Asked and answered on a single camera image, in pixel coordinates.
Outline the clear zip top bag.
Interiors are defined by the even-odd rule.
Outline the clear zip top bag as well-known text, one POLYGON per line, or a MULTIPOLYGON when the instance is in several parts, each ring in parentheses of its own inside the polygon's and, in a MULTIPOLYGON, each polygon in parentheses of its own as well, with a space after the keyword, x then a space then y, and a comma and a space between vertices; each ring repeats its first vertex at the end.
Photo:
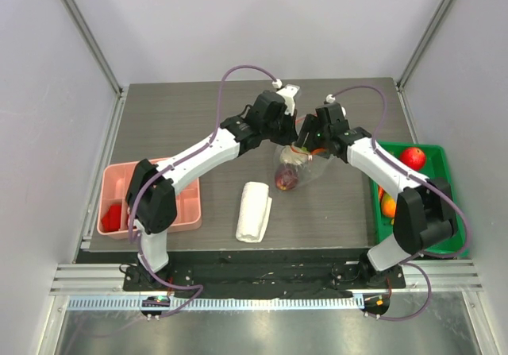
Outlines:
POLYGON ((306 127, 307 115, 302 115, 295 120, 296 138, 290 145, 277 146, 274 153, 274 185, 279 191, 292 191, 303 187, 309 182, 322 176, 331 160, 329 150, 317 146, 314 143, 300 144, 298 139, 304 127, 306 127))

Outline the red fake tomato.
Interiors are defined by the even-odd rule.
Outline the red fake tomato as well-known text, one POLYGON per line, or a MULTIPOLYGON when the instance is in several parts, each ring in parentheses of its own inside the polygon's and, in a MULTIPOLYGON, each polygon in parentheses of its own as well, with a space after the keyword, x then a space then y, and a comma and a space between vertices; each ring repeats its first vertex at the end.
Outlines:
POLYGON ((426 154, 419 147, 408 147, 401 152, 399 160, 407 167, 418 172, 425 167, 426 154))

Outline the orange fake fruit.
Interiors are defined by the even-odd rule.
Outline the orange fake fruit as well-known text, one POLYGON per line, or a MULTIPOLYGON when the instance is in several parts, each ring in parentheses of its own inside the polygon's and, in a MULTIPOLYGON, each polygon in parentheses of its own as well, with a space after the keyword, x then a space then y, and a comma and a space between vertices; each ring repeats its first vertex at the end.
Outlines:
POLYGON ((380 201, 381 213, 387 218, 394 218, 396 213, 396 201, 389 195, 384 194, 380 201))

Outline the white fake cauliflower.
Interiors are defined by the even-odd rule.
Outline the white fake cauliflower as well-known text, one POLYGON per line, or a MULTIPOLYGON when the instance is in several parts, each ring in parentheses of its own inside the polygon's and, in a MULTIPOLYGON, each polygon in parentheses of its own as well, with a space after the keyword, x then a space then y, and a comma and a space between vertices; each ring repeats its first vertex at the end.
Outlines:
POLYGON ((312 156, 306 152, 294 150, 290 145, 284 146, 279 155, 281 164, 302 166, 307 164, 312 159, 312 156))

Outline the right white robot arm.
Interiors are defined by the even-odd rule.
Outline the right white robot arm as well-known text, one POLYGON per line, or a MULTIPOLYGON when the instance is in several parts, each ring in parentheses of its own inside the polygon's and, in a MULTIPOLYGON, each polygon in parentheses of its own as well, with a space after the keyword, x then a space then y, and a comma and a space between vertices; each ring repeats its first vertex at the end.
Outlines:
POLYGON ((308 152, 324 149, 362 171, 396 202, 391 235, 360 256, 358 276, 365 286, 379 286, 394 266, 457 234, 450 183, 416 172, 380 147, 367 130, 352 128, 340 104, 307 114, 295 144, 308 152))

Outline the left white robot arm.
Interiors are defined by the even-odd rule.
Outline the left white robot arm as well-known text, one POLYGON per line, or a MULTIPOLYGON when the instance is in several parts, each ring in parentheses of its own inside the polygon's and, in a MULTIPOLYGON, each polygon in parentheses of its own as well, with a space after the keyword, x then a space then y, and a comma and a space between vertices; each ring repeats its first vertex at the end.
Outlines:
POLYGON ((126 192, 129 230, 138 229, 142 282, 153 291, 169 280, 165 268, 167 229, 176 220, 176 196, 217 166, 256 149, 263 141, 289 145, 297 140, 295 99, 300 89, 286 85, 264 91, 247 114, 226 118, 210 136, 180 154, 155 164, 144 159, 134 168, 126 192))

